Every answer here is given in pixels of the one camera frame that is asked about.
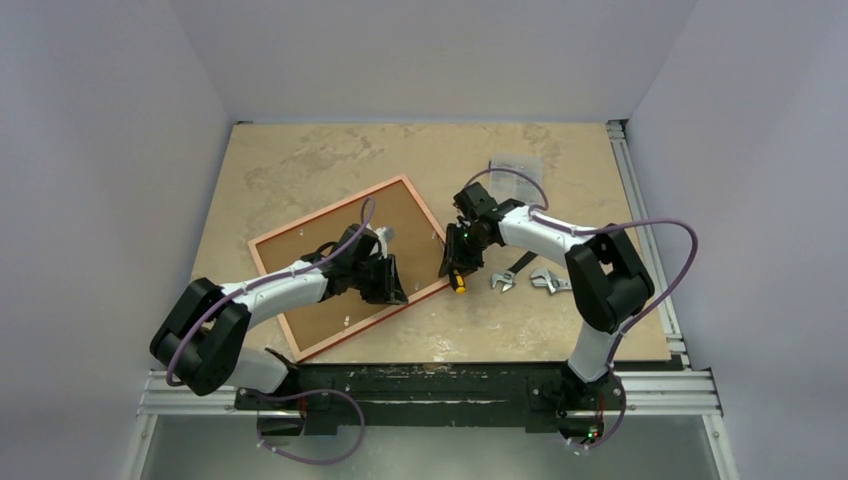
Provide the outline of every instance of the silver wrench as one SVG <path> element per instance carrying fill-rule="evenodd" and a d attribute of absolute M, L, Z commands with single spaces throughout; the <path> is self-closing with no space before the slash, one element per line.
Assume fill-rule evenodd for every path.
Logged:
<path fill-rule="evenodd" d="M 534 258 L 536 258 L 535 253 L 527 252 L 524 255 L 522 255 L 521 258 L 519 258 L 517 262 L 515 262 L 515 265 L 509 267 L 507 270 L 504 270 L 503 272 L 498 272 L 498 273 L 492 275 L 492 288 L 497 287 L 498 282 L 501 282 L 501 283 L 504 284 L 503 290 L 501 290 L 501 292 L 505 292 L 505 291 L 509 290 L 510 288 L 514 287 L 515 286 L 515 275 L 518 274 L 518 272 L 522 268 L 526 267 L 528 263 L 532 262 Z"/>
<path fill-rule="evenodd" d="M 571 282 L 565 278 L 559 278 L 555 273 L 545 267 L 537 268 L 530 275 L 534 287 L 547 288 L 553 295 L 563 290 L 571 290 Z"/>

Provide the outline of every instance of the marble-pattern tabletop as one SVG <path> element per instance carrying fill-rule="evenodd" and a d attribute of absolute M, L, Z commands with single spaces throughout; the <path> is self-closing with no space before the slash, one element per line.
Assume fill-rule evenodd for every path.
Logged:
<path fill-rule="evenodd" d="M 257 276 L 248 240 L 399 174 L 445 225 L 456 216 L 453 195 L 497 153 L 544 161 L 546 213 L 555 218 L 586 226 L 631 219 L 602 124 L 242 124 L 230 137 L 192 278 L 225 283 Z M 523 253 L 490 247 L 486 266 L 467 278 L 465 295 L 439 292 L 310 361 L 567 358 L 582 323 L 573 297 L 550 296 L 529 282 L 539 266 L 565 275 L 563 268 L 537 258 L 512 290 L 491 288 L 492 273 Z M 290 354 L 276 319 L 251 330 L 245 344 Z M 616 358 L 669 358 L 657 312 L 629 332 Z"/>

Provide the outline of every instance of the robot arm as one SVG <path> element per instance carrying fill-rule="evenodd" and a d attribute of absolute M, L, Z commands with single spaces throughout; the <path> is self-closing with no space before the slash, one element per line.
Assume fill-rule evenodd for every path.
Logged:
<path fill-rule="evenodd" d="M 320 248 L 278 272 L 245 282 L 215 285 L 206 278 L 191 282 L 154 336 L 150 353 L 168 365 L 192 326 L 213 305 L 233 296 L 209 318 L 215 321 L 211 327 L 201 328 L 188 340 L 174 372 L 197 395 L 207 395 L 222 385 L 274 392 L 291 364 L 274 352 L 242 347 L 248 330 L 285 311 L 341 295 L 348 288 L 359 290 L 368 303 L 408 302 L 395 257 L 387 252 L 391 229 L 366 228 L 351 240 L 358 229 L 359 225 L 351 225 L 338 242 L 325 245 L 333 246 L 333 255 L 350 241 L 332 261 L 327 261 L 329 256 Z"/>
<path fill-rule="evenodd" d="M 654 284 L 629 237 L 621 231 L 592 231 L 544 215 L 509 199 L 500 204 L 479 183 L 454 196 L 461 216 L 449 224 L 440 276 L 452 285 L 483 266 L 492 244 L 534 252 L 568 269 L 577 309 L 584 319 L 577 346 L 568 359 L 575 382 L 588 385 L 608 371 L 622 323 L 639 313 L 654 294 Z"/>

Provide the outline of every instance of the gray wall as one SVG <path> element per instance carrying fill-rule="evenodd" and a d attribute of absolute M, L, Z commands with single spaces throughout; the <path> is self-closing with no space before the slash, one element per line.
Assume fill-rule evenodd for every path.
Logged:
<path fill-rule="evenodd" d="M 843 1 L 701 0 L 627 128 L 650 213 L 701 233 L 674 300 L 746 479 L 848 468 L 846 46 Z"/>
<path fill-rule="evenodd" d="M 242 120 L 633 113 L 695 0 L 172 0 Z"/>
<path fill-rule="evenodd" d="M 0 7 L 0 465 L 117 477 L 229 131 L 167 0 Z"/>

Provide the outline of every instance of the wooden board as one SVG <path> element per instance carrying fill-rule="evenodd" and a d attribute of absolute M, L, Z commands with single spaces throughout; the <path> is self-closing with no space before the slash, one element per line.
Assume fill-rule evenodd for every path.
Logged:
<path fill-rule="evenodd" d="M 358 291 L 350 289 L 317 305 L 279 315 L 297 361 L 322 352 L 447 286 L 445 279 L 437 277 L 444 231 L 404 175 L 248 242 L 260 273 L 265 275 L 286 268 L 304 252 L 337 240 L 345 228 L 359 222 L 361 204 L 368 196 L 376 201 L 371 227 L 390 226 L 395 231 L 388 248 L 397 259 L 398 274 L 409 303 L 372 305 L 363 302 Z"/>

